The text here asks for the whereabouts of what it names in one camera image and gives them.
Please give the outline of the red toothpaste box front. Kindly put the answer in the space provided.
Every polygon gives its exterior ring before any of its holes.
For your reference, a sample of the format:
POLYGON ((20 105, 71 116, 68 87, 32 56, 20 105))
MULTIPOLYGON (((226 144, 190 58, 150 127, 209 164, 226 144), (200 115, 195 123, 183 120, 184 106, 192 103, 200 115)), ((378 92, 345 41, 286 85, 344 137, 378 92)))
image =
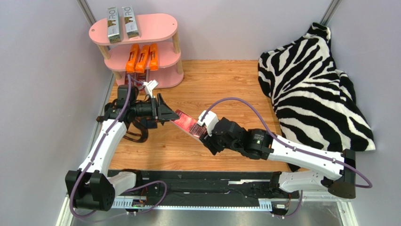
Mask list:
POLYGON ((204 146, 203 138, 208 135, 206 127, 200 126, 197 123, 198 120, 180 109, 175 110, 175 113, 179 116, 179 119, 172 120, 171 123, 204 146))

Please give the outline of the red toothpaste box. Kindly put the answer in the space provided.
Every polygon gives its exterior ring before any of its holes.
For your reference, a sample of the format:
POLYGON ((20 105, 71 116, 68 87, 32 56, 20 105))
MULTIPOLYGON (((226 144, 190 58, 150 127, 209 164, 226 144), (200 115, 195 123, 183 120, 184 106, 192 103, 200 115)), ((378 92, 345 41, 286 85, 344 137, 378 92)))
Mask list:
POLYGON ((125 72, 125 84, 128 84, 129 81, 135 83, 135 73, 125 72))
POLYGON ((175 113, 179 116, 179 119, 172 120, 171 123, 204 146, 203 138, 208 135, 206 127, 200 126, 197 123, 198 120, 180 109, 175 110, 175 113))
POLYGON ((139 83, 148 82, 148 72, 145 71, 144 73, 136 73, 136 80, 139 83))

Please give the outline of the red toothpaste box back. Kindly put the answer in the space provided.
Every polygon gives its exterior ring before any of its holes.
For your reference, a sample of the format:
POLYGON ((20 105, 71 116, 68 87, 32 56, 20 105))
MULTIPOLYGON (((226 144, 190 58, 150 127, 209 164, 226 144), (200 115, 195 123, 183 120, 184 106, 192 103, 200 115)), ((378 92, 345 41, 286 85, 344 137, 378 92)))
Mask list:
POLYGON ((145 71, 144 73, 136 73, 136 80, 139 83, 148 82, 148 72, 145 71))

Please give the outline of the orange toothpaste box diagonal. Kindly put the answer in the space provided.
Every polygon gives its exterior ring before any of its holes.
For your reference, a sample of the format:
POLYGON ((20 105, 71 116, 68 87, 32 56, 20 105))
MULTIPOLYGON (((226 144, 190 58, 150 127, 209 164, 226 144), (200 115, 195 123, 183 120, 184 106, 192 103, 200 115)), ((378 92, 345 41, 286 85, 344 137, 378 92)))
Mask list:
POLYGON ((135 66, 136 73, 144 73, 150 55, 150 45, 143 45, 135 66))

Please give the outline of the orange toothpaste box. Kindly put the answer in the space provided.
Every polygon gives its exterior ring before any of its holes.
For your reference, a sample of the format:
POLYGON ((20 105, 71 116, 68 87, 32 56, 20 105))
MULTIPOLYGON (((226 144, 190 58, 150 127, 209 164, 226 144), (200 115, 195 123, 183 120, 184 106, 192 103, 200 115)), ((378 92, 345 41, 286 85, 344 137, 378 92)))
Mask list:
POLYGON ((135 71, 136 62, 140 53, 139 44, 132 44, 129 51, 129 57, 126 63, 126 72, 133 73, 135 71))
POLYGON ((159 69, 159 54, 158 54, 158 45, 157 43, 152 43, 150 45, 150 62, 149 67, 150 70, 158 70, 159 69))

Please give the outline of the teal silver toothpaste box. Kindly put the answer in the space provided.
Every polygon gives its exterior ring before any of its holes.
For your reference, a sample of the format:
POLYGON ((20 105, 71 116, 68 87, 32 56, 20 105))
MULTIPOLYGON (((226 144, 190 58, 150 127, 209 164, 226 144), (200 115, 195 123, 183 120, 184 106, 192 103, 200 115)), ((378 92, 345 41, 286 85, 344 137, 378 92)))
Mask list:
POLYGON ((120 15, 117 7, 107 9, 107 37, 111 44, 122 40, 120 15))

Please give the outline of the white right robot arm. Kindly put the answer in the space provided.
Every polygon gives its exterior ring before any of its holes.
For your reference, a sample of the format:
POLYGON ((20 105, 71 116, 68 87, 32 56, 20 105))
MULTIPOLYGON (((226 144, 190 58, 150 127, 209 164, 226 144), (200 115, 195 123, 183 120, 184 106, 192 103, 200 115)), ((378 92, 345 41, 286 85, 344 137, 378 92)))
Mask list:
POLYGON ((253 160, 282 161, 301 168, 303 172, 275 172, 270 188, 287 193, 299 190, 323 190, 345 198, 356 197, 356 173, 345 166, 355 166, 355 152, 345 149, 330 152, 315 149, 270 135, 263 129, 244 129, 226 118, 197 121, 205 129, 199 140, 213 155, 230 149, 253 160))

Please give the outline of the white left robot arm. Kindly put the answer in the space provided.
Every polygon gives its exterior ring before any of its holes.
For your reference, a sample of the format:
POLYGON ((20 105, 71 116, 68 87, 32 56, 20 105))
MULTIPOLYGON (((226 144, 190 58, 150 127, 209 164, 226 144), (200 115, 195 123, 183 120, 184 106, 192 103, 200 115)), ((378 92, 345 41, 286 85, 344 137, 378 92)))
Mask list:
POLYGON ((143 82, 146 100, 137 100, 138 87, 120 85, 117 99, 105 105, 104 115, 97 118, 102 127, 94 146, 79 168, 68 171, 65 176, 72 210, 108 211, 115 197, 144 187, 140 170, 124 169, 116 176, 107 175, 123 138, 143 143, 148 139, 149 129, 179 118, 161 94, 153 96, 152 90, 157 85, 155 80, 143 82))

